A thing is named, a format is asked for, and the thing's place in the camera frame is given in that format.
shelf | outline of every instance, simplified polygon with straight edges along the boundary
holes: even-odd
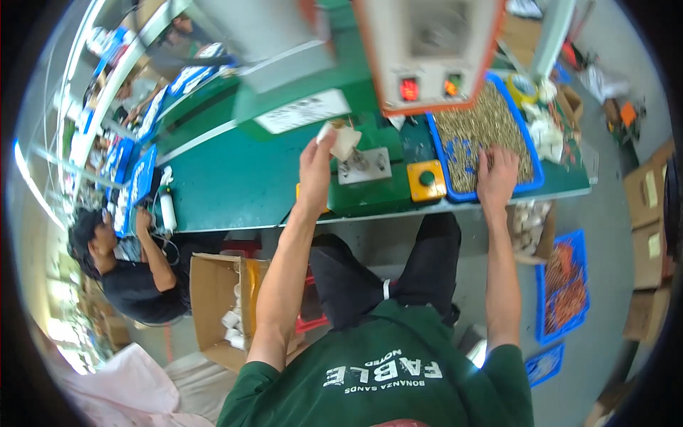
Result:
[[[162,4],[159,9],[152,15],[150,20],[145,24],[142,30],[140,30],[140,36],[144,40],[154,40],[159,34],[171,24],[171,19],[169,17],[175,17],[183,12],[187,7],[192,4],[192,0],[175,0]],[[145,47],[142,45],[140,37],[137,37],[130,44],[126,52],[119,59],[118,65],[112,70],[111,74],[108,76],[107,84],[105,85],[100,99],[98,101],[97,107],[95,108],[92,121],[90,122],[90,127],[88,131],[81,135],[82,141],[79,142],[79,146],[82,147],[83,151],[79,150],[77,153],[72,153],[74,164],[83,169],[87,163],[88,155],[92,148],[93,141],[97,135],[98,129],[102,124],[102,119],[109,109],[109,105],[114,100],[116,92],[121,87],[128,73],[133,69],[138,59],[142,57],[145,53]],[[72,196],[73,200],[76,200],[78,194],[81,190],[81,183],[83,181],[83,175],[79,172],[76,174],[74,180],[74,193]]]

black pants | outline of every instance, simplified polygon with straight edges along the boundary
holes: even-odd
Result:
[[[422,220],[406,267],[389,286],[400,305],[432,305],[446,325],[459,311],[452,304],[460,253],[460,227],[450,212]],[[322,310],[335,330],[353,327],[384,300],[382,280],[361,265],[347,244],[334,234],[313,239],[309,259]]]

black t-shirt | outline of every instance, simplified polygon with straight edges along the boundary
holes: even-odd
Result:
[[[164,323],[189,308],[189,280],[176,272],[176,286],[159,292],[146,262],[116,262],[102,275],[102,290],[109,302],[126,316],[145,323]]]

green table surface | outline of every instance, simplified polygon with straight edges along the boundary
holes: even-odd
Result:
[[[209,129],[204,127],[205,123],[220,122],[219,112],[212,110],[205,114],[206,119],[188,122],[176,132],[202,133]],[[416,126],[406,124],[400,132],[407,163],[435,159],[424,117],[417,116],[416,119]],[[308,127],[267,142],[258,142],[235,128],[171,159],[166,165],[173,167],[173,204],[178,231],[276,226],[296,200],[298,156],[316,133],[317,129]],[[568,155],[561,165],[542,162],[545,173],[543,187],[516,195],[514,199],[555,199],[590,192],[579,149],[571,138],[568,138],[566,151]],[[424,215],[476,206],[478,203],[451,204],[442,199],[429,206],[415,205],[414,208],[354,219]],[[350,219],[330,213],[321,217],[320,222],[344,220]]]

white bottle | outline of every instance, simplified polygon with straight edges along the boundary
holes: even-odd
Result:
[[[171,188],[167,185],[159,187],[159,201],[161,203],[161,217],[164,220],[166,231],[172,232],[178,226],[176,222],[176,212],[173,209],[173,198]]]

